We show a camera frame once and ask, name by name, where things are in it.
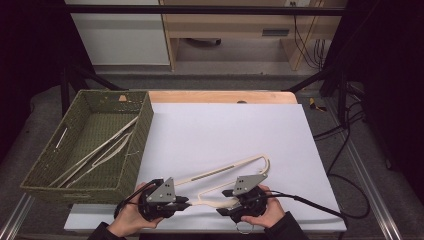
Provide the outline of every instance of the metal frame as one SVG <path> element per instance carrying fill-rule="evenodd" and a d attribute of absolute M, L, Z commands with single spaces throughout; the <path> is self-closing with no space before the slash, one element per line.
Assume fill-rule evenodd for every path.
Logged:
<path fill-rule="evenodd" d="M 326 106 L 328 106 L 329 112 L 333 117 L 334 123 L 338 125 L 340 122 L 337 118 L 336 106 L 334 100 L 324 99 Z M 345 141 L 347 133 L 341 133 L 342 141 Z M 358 176 L 361 186 L 370 200 L 370 205 L 373 210 L 373 213 L 377 219 L 380 228 L 386 237 L 390 240 L 400 240 L 402 236 L 394 222 L 386 204 L 384 203 L 383 198 L 381 197 L 377 187 L 374 184 L 374 181 L 371 178 L 368 170 L 366 169 L 358 151 L 356 150 L 355 144 L 348 139 L 347 150 L 349 151 L 350 161 L 352 163 L 353 169 Z"/>
<path fill-rule="evenodd" d="M 46 23 L 46 19 L 43 18 L 43 12 L 45 11 L 55 11 L 57 13 L 114 13 L 114 14 L 232 14 L 232 15 L 299 15 L 299 16 L 346 16 L 346 15 L 358 15 L 358 14 L 365 14 L 366 11 L 362 10 L 347 10 L 344 8 L 293 8 L 293 7 L 238 7 L 238 6 L 143 6 L 143 5 L 137 5 L 137 6 L 110 6 L 110 5 L 66 5 L 66 4 L 54 4 L 54 5 L 43 5 L 42 3 L 38 1 L 31 1 L 31 0 L 20 0 L 21 6 L 23 7 L 24 13 L 28 15 L 30 19 L 33 19 L 34 25 L 37 30 L 39 30 L 40 35 L 46 40 L 46 38 L 50 36 L 43 36 L 43 34 L 53 34 L 53 31 L 51 27 L 49 27 L 49 24 Z M 354 36 L 350 39 L 348 43 L 345 44 L 345 47 L 342 49 L 338 57 L 336 58 L 335 64 L 326 66 L 323 71 L 320 73 L 317 73 L 310 78 L 306 79 L 305 81 L 301 82 L 300 84 L 297 84 L 296 86 L 293 86 L 292 88 L 288 89 L 288 91 L 291 92 L 297 92 L 301 90 L 303 87 L 308 86 L 309 84 L 324 79 L 325 77 L 328 77 L 328 75 L 333 74 L 336 70 L 336 72 L 340 73 L 340 70 L 345 67 L 347 64 L 347 55 L 354 51 L 355 46 L 357 47 L 360 45 L 359 43 L 355 42 L 357 41 L 357 37 L 360 33 L 361 27 L 357 29 Z M 56 42 L 56 44 L 53 47 L 54 51 L 57 51 L 59 54 L 63 53 L 63 49 L 61 49 L 61 46 L 59 46 Z M 78 72 L 80 75 L 84 75 L 85 77 L 97 80 L 102 85 L 108 85 L 106 80 L 96 76 L 93 74 L 93 69 L 87 69 L 85 70 L 81 66 L 72 66 L 75 61 L 70 61 L 67 59 L 67 56 L 56 56 L 56 59 L 58 63 L 61 65 L 62 69 L 69 69 L 69 67 L 74 67 L 74 71 Z M 91 62 L 87 57 L 82 59 L 82 62 L 88 64 Z M 69 94 L 67 86 L 67 78 L 69 74 L 68 72 L 63 72 L 61 85 L 62 85 L 62 101 L 65 103 L 65 105 L 69 105 Z M 72 74 L 73 79 L 78 78 L 80 76 L 74 76 Z M 81 80 L 81 78 L 78 79 L 79 81 L 69 81 L 74 87 L 77 85 L 77 88 L 84 88 L 88 87 L 84 80 Z M 330 88 L 327 87 L 327 89 L 324 89 L 324 95 L 328 96 L 328 93 L 334 90 L 335 86 L 337 86 L 337 83 L 335 83 L 336 80 L 328 81 L 330 82 Z M 362 161 L 353 145 L 349 141 L 349 151 L 351 152 L 352 158 L 352 164 L 354 166 L 354 169 L 356 171 L 356 174 L 359 176 L 359 179 L 365 188 L 365 192 L 370 197 L 371 200 L 371 206 L 373 208 L 373 211 L 377 217 L 377 220 L 380 224 L 380 227 L 386 236 L 386 239 L 401 239 L 400 233 L 396 227 L 396 224 L 394 223 L 393 219 L 390 216 L 390 213 L 387 210 L 387 207 L 385 206 L 383 200 L 381 199 L 381 196 L 378 193 L 378 190 L 376 189 L 372 179 L 370 178 L 367 170 L 365 169 L 365 166 L 362 164 Z M 3 226 L 0 233 L 0 239 L 14 239 L 15 235 L 17 234 L 23 220 L 25 219 L 34 199 L 24 194 L 16 206 L 14 212 L 10 216 L 9 220 L 7 221 L 6 225 Z"/>

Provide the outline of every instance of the human hand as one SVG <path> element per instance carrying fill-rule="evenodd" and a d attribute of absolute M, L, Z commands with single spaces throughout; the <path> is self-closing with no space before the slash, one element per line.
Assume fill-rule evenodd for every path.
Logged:
<path fill-rule="evenodd" d="M 271 195 L 269 187 L 264 185 L 259 185 L 259 187 L 265 191 L 267 195 Z M 280 221 L 285 214 L 286 213 L 277 198 L 268 198 L 267 207 L 263 215 L 259 217 L 243 216 L 241 217 L 241 220 L 252 225 L 270 228 Z"/>
<path fill-rule="evenodd" d="M 143 182 L 138 185 L 137 190 L 145 184 L 146 183 Z M 128 236 L 138 232 L 142 228 L 156 228 L 158 223 L 163 220 L 163 218 L 157 218 L 149 222 L 141 216 L 137 205 L 140 194 L 132 198 L 130 202 L 121 209 L 115 221 L 107 227 L 107 229 L 117 237 Z"/>

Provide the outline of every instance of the green wicker basket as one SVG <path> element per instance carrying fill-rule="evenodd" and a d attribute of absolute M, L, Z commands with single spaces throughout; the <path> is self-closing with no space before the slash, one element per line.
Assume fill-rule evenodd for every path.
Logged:
<path fill-rule="evenodd" d="M 21 188 L 49 202 L 118 203 L 134 191 L 152 119 L 147 92 L 78 92 Z"/>

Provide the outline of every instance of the white table surface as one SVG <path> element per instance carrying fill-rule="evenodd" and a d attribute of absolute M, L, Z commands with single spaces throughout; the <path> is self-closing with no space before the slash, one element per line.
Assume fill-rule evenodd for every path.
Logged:
<path fill-rule="evenodd" d="M 271 190 L 306 198 L 339 211 L 300 104 L 153 103 L 154 117 L 137 183 L 173 177 L 176 181 L 233 162 L 266 154 L 271 168 L 263 184 Z M 198 192 L 237 176 L 256 174 L 258 160 L 176 187 L 176 194 L 196 200 Z M 225 200 L 221 190 L 207 195 Z M 345 231 L 331 214 L 292 199 L 279 198 L 305 231 Z M 112 205 L 76 204 L 65 224 L 70 231 L 92 231 L 113 221 Z M 235 232 L 234 222 L 208 206 L 193 206 L 163 220 L 155 232 Z"/>

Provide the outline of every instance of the black cable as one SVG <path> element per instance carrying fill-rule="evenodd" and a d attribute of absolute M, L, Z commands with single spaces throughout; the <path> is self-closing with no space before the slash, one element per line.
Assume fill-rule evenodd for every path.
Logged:
<path fill-rule="evenodd" d="M 359 117 L 359 118 L 357 118 L 357 119 L 352 120 L 352 121 L 350 122 L 350 124 L 352 125 L 353 123 L 355 123 L 355 122 L 357 122 L 357 121 L 359 121 L 359 120 L 362 120 L 362 119 L 364 119 L 364 116 L 361 116 L 361 117 Z M 336 134 L 342 133 L 343 131 L 345 131 L 345 129 L 342 129 L 342 130 L 340 130 L 340 131 L 338 131 L 338 132 L 335 132 L 335 133 L 329 134 L 329 135 L 327 135 L 327 136 L 325 136 L 325 137 L 318 138 L 318 139 L 314 139 L 314 140 L 315 140 L 315 142 L 322 141 L 322 140 L 325 140 L 325 139 L 327 139 L 327 138 L 329 138 L 329 137 L 331 137 L 331 136 L 334 136 L 334 135 L 336 135 Z"/>
<path fill-rule="evenodd" d="M 346 212 L 344 212 L 342 210 L 340 210 L 340 212 L 342 212 L 343 215 L 345 215 L 347 217 L 350 217 L 350 218 L 353 218 L 353 219 L 364 219 L 364 218 L 366 218 L 368 216 L 368 214 L 370 213 L 370 211 L 371 211 L 371 204 L 370 204 L 370 201 L 369 201 L 367 195 L 365 194 L 365 192 L 358 185 L 356 185 L 354 182 L 352 182 L 349 179 L 347 179 L 347 178 L 345 178 L 343 176 L 340 176 L 338 174 L 330 173 L 330 174 L 327 175 L 327 177 L 336 177 L 336 178 L 339 178 L 339 179 L 342 179 L 342 180 L 346 181 L 347 183 L 349 183 L 350 185 L 352 185 L 354 188 L 356 188 L 362 194 L 362 196 L 364 197 L 365 201 L 367 202 L 366 203 L 367 209 L 365 210 L 365 213 L 363 213 L 361 215 L 351 215 L 351 214 L 348 214 L 348 213 L 346 213 Z"/>
<path fill-rule="evenodd" d="M 358 104 L 361 104 L 361 102 L 360 102 L 360 101 L 359 101 L 359 102 L 355 102 L 355 103 L 351 104 L 351 105 L 347 108 L 347 110 L 346 110 L 346 119 L 349 119 L 349 113 L 350 113 L 350 111 L 351 111 L 352 107 L 354 107 L 355 105 L 358 105 Z M 346 135 L 346 138 L 345 138 L 345 140 L 344 140 L 344 142 L 343 142 L 343 145 L 340 147 L 340 150 L 337 152 L 336 156 L 334 157 L 333 161 L 331 162 L 331 165 L 330 165 L 330 167 L 329 167 L 329 168 L 328 168 L 328 170 L 327 170 L 327 176 L 328 176 L 328 174 L 331 172 L 331 169 L 333 168 L 334 164 L 336 164 L 337 159 L 339 158 L 339 156 L 340 156 L 340 154 L 342 153 L 342 151 L 343 151 L 344 147 L 345 147 L 345 146 L 346 146 L 346 144 L 348 143 L 348 140 L 349 140 L 349 137 L 350 137 L 350 123 L 349 123 L 349 121 L 346 121 L 346 129 L 347 129 L 347 135 Z"/>
<path fill-rule="evenodd" d="M 255 198 L 251 198 L 251 199 L 249 199 L 249 200 L 248 200 L 248 202 L 254 202 L 254 201 L 258 200 L 258 199 L 265 199 L 265 198 L 266 198 L 266 199 L 268 199 L 268 198 L 277 198 L 277 197 L 292 198 L 292 199 L 294 199 L 295 201 L 298 201 L 298 202 L 304 203 L 304 204 L 306 204 L 306 205 L 309 205 L 309 206 L 311 206 L 311 207 L 314 207 L 314 208 L 316 208 L 316 209 L 319 209 L 319 210 L 321 210 L 321 211 L 323 211 L 323 212 L 329 213 L 329 214 L 331 214 L 331 215 L 334 215 L 334 216 L 336 216 L 336 217 L 339 217 L 339 218 L 343 219 L 343 221 L 344 221 L 344 222 L 345 222 L 345 224 L 346 224 L 346 228 L 347 228 L 347 227 L 348 227 L 348 225 L 349 225 L 349 223 L 348 223 L 348 221 L 347 221 L 346 216 L 344 216 L 342 213 L 339 213 L 339 212 L 334 211 L 334 210 L 332 210 L 332 209 L 329 209 L 329 208 L 326 208 L 326 207 L 321 206 L 321 205 L 319 205 L 319 204 L 316 204 L 316 203 L 314 203 L 314 202 L 311 202 L 311 201 L 309 201 L 309 200 L 307 200 L 307 199 L 305 199 L 305 198 L 302 198 L 302 197 L 299 197 L 299 196 L 296 196 L 296 195 L 285 194 L 285 193 L 278 192 L 278 191 L 273 191 L 273 190 L 271 190 L 271 191 L 266 191 L 266 192 L 277 193 L 277 194 L 271 194 L 271 195 L 258 196 L 258 197 L 255 197 Z"/>
<path fill-rule="evenodd" d="M 348 121 L 351 121 L 351 123 L 354 123 L 354 122 L 356 122 L 357 120 L 352 120 L 352 119 L 354 119 L 357 115 L 359 115 L 359 114 L 361 114 L 361 113 L 363 113 L 364 111 L 360 111 L 360 112 L 357 112 L 355 115 L 353 115 L 352 117 L 350 117 L 349 119 L 348 119 Z M 330 130 L 327 130 L 327 131 L 325 131 L 325 132 L 323 132 L 323 133 L 320 133 L 320 134 L 317 134 L 317 135 L 314 135 L 313 136 L 313 138 L 314 139 L 316 139 L 316 138 L 320 138 L 320 137 L 322 137 L 322 136 L 325 136 L 325 135 L 328 135 L 328 134 L 330 134 L 330 133 L 333 133 L 334 131 L 336 131 L 336 130 L 338 130 L 338 129 L 340 129 L 340 128 L 343 128 L 343 125 L 338 125 L 337 127 L 334 127 L 334 128 L 332 128 L 332 129 L 330 129 Z"/>
<path fill-rule="evenodd" d="M 299 34 L 300 40 L 301 40 L 301 42 L 303 44 L 303 47 L 304 47 L 304 49 L 306 51 L 306 54 L 308 55 L 309 60 L 312 61 L 311 56 L 309 55 L 308 49 L 306 48 L 305 44 L 303 43 L 303 39 L 300 36 L 299 31 L 297 30 L 296 15 L 293 15 L 293 18 L 294 18 L 294 43 L 296 44 L 297 49 L 299 49 L 300 53 L 302 54 L 303 58 L 305 59 L 306 63 L 308 64 L 308 66 L 311 67 L 311 68 L 314 68 L 314 69 L 318 69 L 317 66 L 316 66 L 316 64 L 315 64 L 315 66 L 311 66 L 311 64 L 309 64 L 308 58 L 305 56 L 305 54 L 303 53 L 302 49 L 299 47 L 299 44 L 297 43 L 296 35 Z"/>
<path fill-rule="evenodd" d="M 137 196 L 137 194 L 141 193 L 146 188 L 148 188 L 148 187 L 150 187 L 151 185 L 154 185 L 154 184 L 156 184 L 156 180 L 152 180 L 152 181 L 146 183 L 144 186 L 142 186 L 140 189 L 138 189 L 137 191 L 135 191 L 129 197 L 127 197 L 126 199 L 124 199 L 120 203 L 118 203 L 118 205 L 115 208 L 115 212 L 113 214 L 113 218 L 116 218 L 118 216 L 118 214 L 121 212 L 121 209 L 123 207 L 125 207 L 125 205 L 129 204 L 130 201 L 131 201 L 131 199 L 133 199 L 135 196 Z"/>

